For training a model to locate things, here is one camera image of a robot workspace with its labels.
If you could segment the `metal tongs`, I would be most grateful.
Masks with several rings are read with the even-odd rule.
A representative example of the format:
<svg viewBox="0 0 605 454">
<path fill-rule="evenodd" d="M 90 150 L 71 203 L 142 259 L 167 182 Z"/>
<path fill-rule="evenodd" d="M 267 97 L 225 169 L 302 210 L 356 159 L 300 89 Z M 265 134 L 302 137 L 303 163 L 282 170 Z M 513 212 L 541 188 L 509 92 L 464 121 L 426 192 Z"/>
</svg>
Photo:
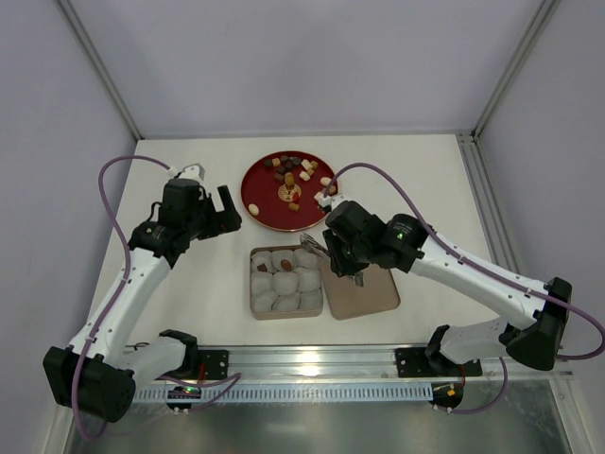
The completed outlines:
<svg viewBox="0 0 605 454">
<path fill-rule="evenodd" d="M 329 263 L 332 263 L 332 257 L 329 251 L 324 246 L 320 245 L 314 237 L 307 233 L 302 233 L 299 236 L 299 240 L 300 244 L 306 251 L 313 253 L 320 258 L 326 259 Z M 362 271 L 358 271 L 352 275 L 347 275 L 347 278 L 356 286 L 360 288 L 364 287 L 364 277 Z"/>
</svg>

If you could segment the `brown oval chocolate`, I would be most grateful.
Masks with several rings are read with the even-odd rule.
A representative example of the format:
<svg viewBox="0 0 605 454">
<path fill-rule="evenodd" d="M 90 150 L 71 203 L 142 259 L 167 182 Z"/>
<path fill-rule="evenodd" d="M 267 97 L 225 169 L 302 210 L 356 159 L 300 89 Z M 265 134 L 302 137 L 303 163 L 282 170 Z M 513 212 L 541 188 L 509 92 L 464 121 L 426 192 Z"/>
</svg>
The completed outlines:
<svg viewBox="0 0 605 454">
<path fill-rule="evenodd" d="M 286 259 L 280 261 L 280 266 L 284 271 L 291 271 L 293 269 L 292 263 Z"/>
</svg>

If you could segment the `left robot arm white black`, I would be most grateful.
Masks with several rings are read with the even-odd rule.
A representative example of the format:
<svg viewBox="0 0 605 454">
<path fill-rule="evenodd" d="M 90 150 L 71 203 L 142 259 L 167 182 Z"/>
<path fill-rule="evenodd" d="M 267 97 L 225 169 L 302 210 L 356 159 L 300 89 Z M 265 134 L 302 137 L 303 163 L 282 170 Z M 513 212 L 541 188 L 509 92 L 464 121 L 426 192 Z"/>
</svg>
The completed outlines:
<svg viewBox="0 0 605 454">
<path fill-rule="evenodd" d="M 127 353 L 130 334 L 151 296 L 195 240 L 235 232 L 242 218 L 229 188 L 217 193 L 222 210 L 196 180 L 175 178 L 164 185 L 155 219 L 132 232 L 125 263 L 92 319 L 65 348 L 43 359 L 56 402 L 76 417 L 119 421 L 136 392 L 163 375 L 195 376 L 202 360 L 195 336 L 166 329 L 140 352 Z"/>
</svg>

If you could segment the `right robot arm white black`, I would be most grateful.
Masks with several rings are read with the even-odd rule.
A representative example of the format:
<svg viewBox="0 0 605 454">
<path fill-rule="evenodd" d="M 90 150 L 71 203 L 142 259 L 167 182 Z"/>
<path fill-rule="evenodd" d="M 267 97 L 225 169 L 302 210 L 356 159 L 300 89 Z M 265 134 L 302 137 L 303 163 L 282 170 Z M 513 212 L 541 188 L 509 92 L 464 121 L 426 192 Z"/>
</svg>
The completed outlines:
<svg viewBox="0 0 605 454">
<path fill-rule="evenodd" d="M 569 300 L 569 283 L 560 278 L 544 283 L 502 269 L 466 253 L 410 215 L 383 221 L 340 196 L 323 198 L 319 206 L 327 215 L 323 238 L 337 276 L 354 276 L 370 265 L 412 273 L 496 313 L 484 323 L 439 326 L 424 350 L 435 371 L 503 356 L 534 370 L 553 369 L 568 312 L 552 301 Z"/>
</svg>

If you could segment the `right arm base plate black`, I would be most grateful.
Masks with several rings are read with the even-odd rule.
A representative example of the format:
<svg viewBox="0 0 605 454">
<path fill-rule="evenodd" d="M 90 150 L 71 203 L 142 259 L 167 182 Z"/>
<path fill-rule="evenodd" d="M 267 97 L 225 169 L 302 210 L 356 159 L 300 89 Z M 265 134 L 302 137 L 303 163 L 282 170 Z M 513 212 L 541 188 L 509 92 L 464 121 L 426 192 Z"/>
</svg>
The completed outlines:
<svg viewBox="0 0 605 454">
<path fill-rule="evenodd" d="M 479 360 L 457 364 L 442 353 L 426 353 L 424 346 L 400 347 L 394 350 L 395 366 L 400 378 L 482 376 Z"/>
</svg>

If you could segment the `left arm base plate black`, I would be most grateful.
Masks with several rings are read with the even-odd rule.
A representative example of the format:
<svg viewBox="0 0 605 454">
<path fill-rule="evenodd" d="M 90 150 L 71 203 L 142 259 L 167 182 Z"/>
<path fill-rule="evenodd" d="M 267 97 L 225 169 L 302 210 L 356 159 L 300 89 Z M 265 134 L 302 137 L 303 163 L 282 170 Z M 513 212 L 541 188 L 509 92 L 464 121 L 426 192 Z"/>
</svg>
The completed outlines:
<svg viewBox="0 0 605 454">
<path fill-rule="evenodd" d="M 229 372 L 228 350 L 199 349 L 198 366 L 195 378 L 198 382 L 208 380 L 218 381 L 228 376 Z"/>
</svg>

